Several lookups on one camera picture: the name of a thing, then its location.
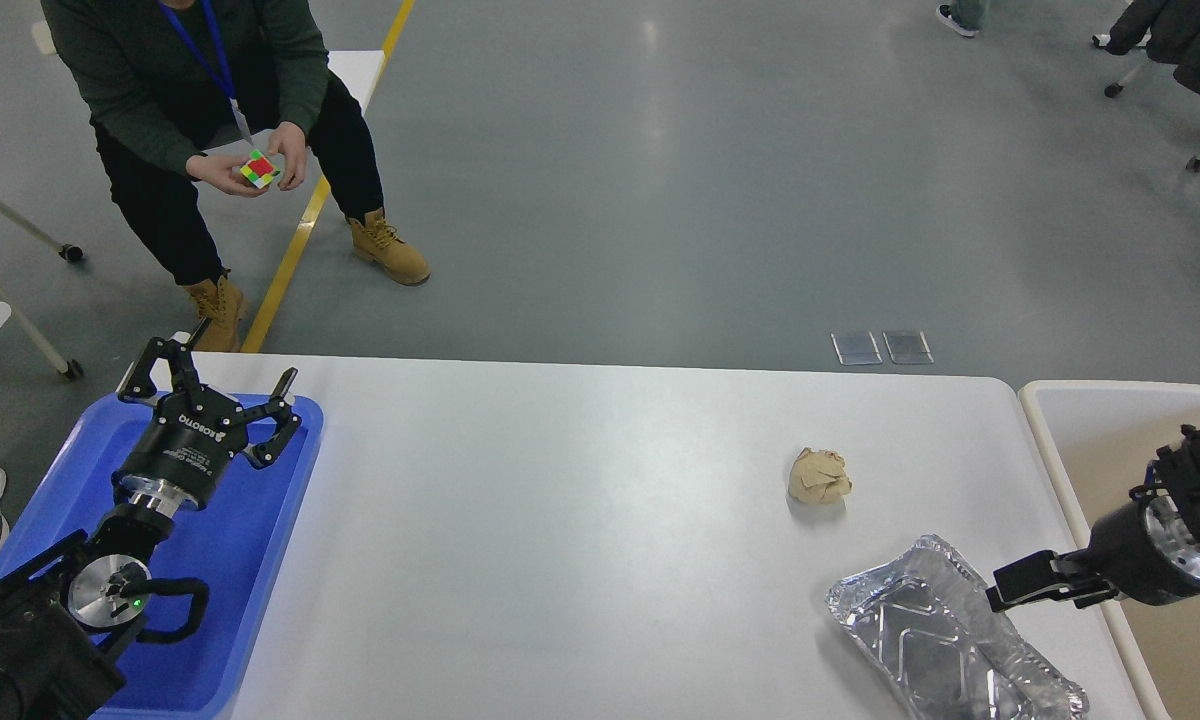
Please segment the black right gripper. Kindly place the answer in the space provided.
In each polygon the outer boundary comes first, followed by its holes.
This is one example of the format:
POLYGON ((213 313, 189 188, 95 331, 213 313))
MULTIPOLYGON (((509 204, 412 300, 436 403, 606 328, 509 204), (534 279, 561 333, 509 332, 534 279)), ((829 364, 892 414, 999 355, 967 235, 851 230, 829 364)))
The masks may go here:
POLYGON ((1144 498, 1104 516, 1090 532, 1085 550, 1090 569, 1074 553, 1030 553, 992 571, 986 600, 992 612, 1028 602, 1068 601, 1084 610, 1120 600, 1121 594, 1150 606, 1166 606, 1200 594, 1200 551, 1195 550, 1178 510, 1168 497, 1144 498))

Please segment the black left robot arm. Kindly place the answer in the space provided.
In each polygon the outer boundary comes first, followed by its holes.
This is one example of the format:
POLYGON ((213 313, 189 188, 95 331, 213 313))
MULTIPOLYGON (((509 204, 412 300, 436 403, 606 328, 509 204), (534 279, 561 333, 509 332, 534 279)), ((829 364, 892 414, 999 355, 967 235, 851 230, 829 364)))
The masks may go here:
POLYGON ((298 433, 286 370, 260 406, 199 379, 192 352, 155 338, 116 398, 152 418, 110 474, 115 505, 0 578, 0 719, 85 719, 120 692, 134 643, 176 644, 202 628, 211 589, 156 577, 152 557, 184 509, 208 508, 232 461, 274 466, 298 433))

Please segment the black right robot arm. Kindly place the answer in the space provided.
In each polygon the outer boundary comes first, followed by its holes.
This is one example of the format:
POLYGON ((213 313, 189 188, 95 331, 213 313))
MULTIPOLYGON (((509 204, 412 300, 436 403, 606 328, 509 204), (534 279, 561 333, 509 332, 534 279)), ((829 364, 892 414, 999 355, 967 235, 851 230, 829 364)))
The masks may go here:
POLYGON ((1178 445, 1158 448, 1129 502, 1094 523, 1088 546, 1042 550, 994 571, 990 610, 1043 600, 1166 606, 1200 596, 1200 428, 1184 425, 1181 434, 1178 445))

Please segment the person's right hand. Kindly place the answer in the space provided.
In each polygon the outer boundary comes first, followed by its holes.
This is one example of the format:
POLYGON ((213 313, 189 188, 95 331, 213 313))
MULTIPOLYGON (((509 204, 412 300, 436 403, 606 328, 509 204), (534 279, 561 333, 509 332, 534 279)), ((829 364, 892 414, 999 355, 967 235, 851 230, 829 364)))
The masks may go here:
POLYGON ((244 178, 239 168, 247 163, 248 156, 230 156, 222 154, 202 155, 196 154, 185 160, 185 173, 194 181, 210 184, 210 186, 224 192, 226 196, 244 197, 244 199, 257 199, 266 193, 270 187, 257 187, 244 178))

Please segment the person's left hand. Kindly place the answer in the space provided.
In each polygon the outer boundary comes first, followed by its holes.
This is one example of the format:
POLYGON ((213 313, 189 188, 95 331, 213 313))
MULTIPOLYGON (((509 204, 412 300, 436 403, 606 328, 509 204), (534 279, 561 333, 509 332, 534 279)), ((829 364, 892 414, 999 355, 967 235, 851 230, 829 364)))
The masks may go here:
POLYGON ((276 163, 280 176, 272 186, 280 191, 295 190, 306 181, 308 164, 308 145, 304 128, 289 120, 281 120, 268 136, 266 158, 276 163))

